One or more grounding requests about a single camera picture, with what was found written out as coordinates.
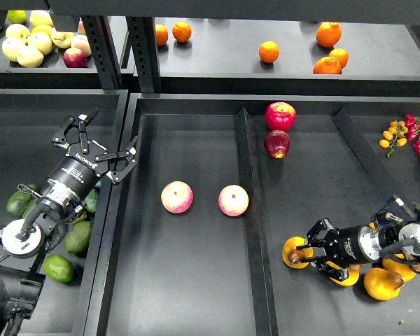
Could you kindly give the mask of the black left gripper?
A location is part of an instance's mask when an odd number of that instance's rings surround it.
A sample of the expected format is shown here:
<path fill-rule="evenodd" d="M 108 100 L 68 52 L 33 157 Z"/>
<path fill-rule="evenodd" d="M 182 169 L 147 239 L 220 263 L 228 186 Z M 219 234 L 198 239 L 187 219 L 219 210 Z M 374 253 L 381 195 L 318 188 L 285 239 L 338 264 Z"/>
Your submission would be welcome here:
<path fill-rule="evenodd" d="M 88 143 L 87 126 L 97 116 L 99 109 L 93 108 L 90 115 L 81 114 L 77 118 L 68 116 L 52 137 L 52 144 L 63 148 L 66 155 L 49 173 L 49 181 L 57 181 L 72 190 L 78 199 L 83 200 L 93 189 L 99 178 L 107 176 L 113 184 L 121 182 L 138 165 L 135 158 L 135 136 L 125 150 L 108 153 L 107 149 L 96 141 Z M 70 144 L 67 134 L 72 128 L 79 132 L 79 142 Z M 120 171 L 111 171 L 113 162 L 126 161 Z"/>

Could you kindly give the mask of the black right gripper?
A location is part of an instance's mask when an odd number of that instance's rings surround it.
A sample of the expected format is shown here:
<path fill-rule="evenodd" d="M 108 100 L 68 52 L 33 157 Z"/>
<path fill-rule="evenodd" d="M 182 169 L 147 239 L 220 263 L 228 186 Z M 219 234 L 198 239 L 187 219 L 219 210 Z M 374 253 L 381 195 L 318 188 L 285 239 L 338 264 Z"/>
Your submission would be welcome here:
<path fill-rule="evenodd" d="M 328 218 L 318 220 L 306 234 L 306 242 L 297 250 L 323 248 L 326 260 L 304 258 L 293 263 L 296 269 L 313 265 L 332 280 L 343 282 L 349 278 L 347 267 L 378 261 L 384 246 L 379 233 L 370 226 L 336 229 Z"/>

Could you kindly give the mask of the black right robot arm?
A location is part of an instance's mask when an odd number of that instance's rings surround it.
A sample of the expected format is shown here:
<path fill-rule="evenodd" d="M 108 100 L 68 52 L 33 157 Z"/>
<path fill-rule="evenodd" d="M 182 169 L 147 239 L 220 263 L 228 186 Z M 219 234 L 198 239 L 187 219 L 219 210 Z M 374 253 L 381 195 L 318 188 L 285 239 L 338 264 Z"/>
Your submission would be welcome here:
<path fill-rule="evenodd" d="M 385 259 L 410 268 L 420 265 L 420 206 L 402 197 L 392 197 L 370 225 L 336 228 L 327 218 L 318 220 L 288 253 L 291 265 L 311 263 L 338 281 L 349 278 L 353 265 Z"/>

